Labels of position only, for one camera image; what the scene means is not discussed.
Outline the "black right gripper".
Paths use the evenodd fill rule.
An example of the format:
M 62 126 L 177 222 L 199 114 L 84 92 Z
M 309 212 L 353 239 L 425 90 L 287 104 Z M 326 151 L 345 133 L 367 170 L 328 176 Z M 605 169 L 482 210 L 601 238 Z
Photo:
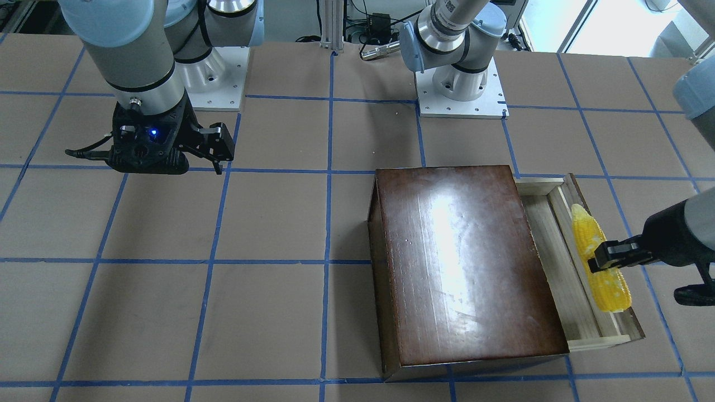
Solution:
M 140 115 L 117 103 L 112 134 L 106 163 L 121 173 L 184 175 L 190 165 L 179 149 L 183 140 L 184 150 L 210 161 L 217 175 L 223 173 L 221 162 L 232 162 L 235 157 L 235 142 L 225 123 L 197 129 L 187 93 L 174 107 L 156 115 Z

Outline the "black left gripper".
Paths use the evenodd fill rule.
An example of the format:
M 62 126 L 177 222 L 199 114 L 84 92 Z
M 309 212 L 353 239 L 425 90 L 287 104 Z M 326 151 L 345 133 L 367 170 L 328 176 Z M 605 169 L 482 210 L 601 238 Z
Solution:
M 649 217 L 641 235 L 602 242 L 588 258 L 588 270 L 598 273 L 652 262 L 674 267 L 694 264 L 702 279 L 710 280 L 713 250 L 713 201 L 687 199 Z M 677 288 L 674 300 L 684 306 L 713 307 L 713 283 Z

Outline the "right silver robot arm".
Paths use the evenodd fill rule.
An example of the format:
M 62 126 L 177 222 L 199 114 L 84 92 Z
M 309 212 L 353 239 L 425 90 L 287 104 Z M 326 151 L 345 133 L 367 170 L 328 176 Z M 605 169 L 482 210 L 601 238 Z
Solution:
M 69 157 L 104 162 L 129 174 L 183 175 L 187 155 L 209 161 L 217 175 L 235 157 L 222 122 L 204 127 L 195 97 L 225 93 L 242 99 L 247 66 L 222 56 L 260 46 L 262 1 L 61 1 L 62 15 L 79 36 L 117 103 L 112 127 L 98 142 Z

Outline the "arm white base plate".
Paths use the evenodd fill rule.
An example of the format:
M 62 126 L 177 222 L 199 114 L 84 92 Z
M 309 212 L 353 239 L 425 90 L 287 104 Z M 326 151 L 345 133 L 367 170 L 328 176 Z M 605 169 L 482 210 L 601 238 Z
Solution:
M 492 58 L 475 74 L 447 65 L 414 74 L 422 117 L 505 119 L 510 116 L 501 79 Z
M 240 111 L 251 50 L 249 47 L 215 47 L 200 61 L 177 61 L 177 73 L 183 79 L 194 110 Z

